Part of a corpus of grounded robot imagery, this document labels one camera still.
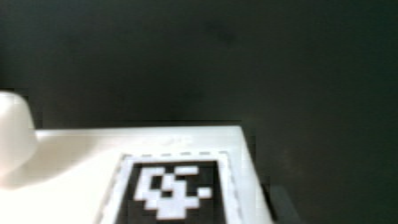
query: white cylinder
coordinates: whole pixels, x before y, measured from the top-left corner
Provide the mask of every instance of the white cylinder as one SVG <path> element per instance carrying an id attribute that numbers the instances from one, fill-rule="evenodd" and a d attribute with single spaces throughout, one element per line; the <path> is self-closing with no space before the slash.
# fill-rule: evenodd
<path id="1" fill-rule="evenodd" d="M 0 92 L 0 177 L 22 165 L 37 149 L 28 105 L 22 98 Z"/>

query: dark background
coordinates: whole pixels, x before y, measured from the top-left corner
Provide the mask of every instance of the dark background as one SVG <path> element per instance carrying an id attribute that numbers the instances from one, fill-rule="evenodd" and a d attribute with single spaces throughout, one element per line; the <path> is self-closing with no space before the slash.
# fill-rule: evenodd
<path id="1" fill-rule="evenodd" d="M 37 128 L 243 127 L 307 223 L 398 220 L 394 0 L 3 0 Z"/>

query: white object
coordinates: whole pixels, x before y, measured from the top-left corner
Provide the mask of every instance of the white object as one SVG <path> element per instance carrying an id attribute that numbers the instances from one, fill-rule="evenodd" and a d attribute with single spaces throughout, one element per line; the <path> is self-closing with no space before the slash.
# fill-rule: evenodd
<path id="1" fill-rule="evenodd" d="M 35 130 L 22 98 L 0 92 L 0 178 L 22 165 L 37 148 Z"/>
<path id="2" fill-rule="evenodd" d="M 120 163 L 124 156 L 168 161 L 213 154 L 227 156 L 220 168 L 221 189 L 234 194 L 230 217 L 239 217 L 241 224 L 271 223 L 239 127 L 35 130 L 35 142 L 26 104 L 17 96 L 1 94 L 0 167 L 5 176 L 21 165 L 24 172 L 12 185 L 0 184 L 0 223 L 97 224 L 118 203 L 106 200 L 111 188 L 122 186 L 120 182 L 113 186 L 113 180 L 131 169 Z M 186 167 L 181 171 L 197 172 Z M 170 182 L 165 185 L 184 187 L 172 178 Z M 198 198 L 211 193 L 198 189 Z"/>

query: white surface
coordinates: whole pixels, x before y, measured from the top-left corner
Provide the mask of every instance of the white surface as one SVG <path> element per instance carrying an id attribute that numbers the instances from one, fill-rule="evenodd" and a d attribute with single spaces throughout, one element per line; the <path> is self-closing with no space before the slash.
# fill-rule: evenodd
<path id="1" fill-rule="evenodd" d="M 0 92 L 0 178 L 30 159 L 35 148 L 26 102 L 15 94 Z"/>
<path id="2" fill-rule="evenodd" d="M 237 127 L 40 130 L 37 140 L 37 153 L 0 186 L 0 223 L 95 224 L 122 154 L 166 158 L 211 151 L 229 155 L 237 202 L 227 206 L 243 224 L 271 223 Z"/>

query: dark gray wall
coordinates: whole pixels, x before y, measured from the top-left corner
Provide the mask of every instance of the dark gray wall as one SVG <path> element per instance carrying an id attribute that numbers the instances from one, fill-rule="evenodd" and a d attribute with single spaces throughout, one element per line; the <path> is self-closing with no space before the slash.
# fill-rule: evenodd
<path id="1" fill-rule="evenodd" d="M 398 220 L 394 0 L 0 5 L 38 128 L 239 124 L 307 223 Z"/>

